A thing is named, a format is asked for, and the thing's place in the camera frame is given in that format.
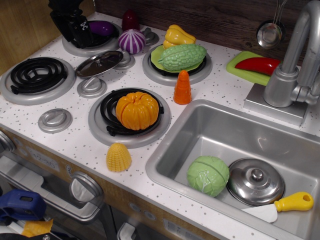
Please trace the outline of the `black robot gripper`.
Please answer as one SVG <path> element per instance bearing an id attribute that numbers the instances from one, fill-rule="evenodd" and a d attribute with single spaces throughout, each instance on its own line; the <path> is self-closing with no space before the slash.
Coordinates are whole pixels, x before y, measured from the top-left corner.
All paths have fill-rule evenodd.
<path id="1" fill-rule="evenodd" d="M 90 25 L 80 9 L 82 0 L 50 0 L 50 17 L 63 37 L 71 42 L 75 40 L 84 49 L 94 41 Z"/>

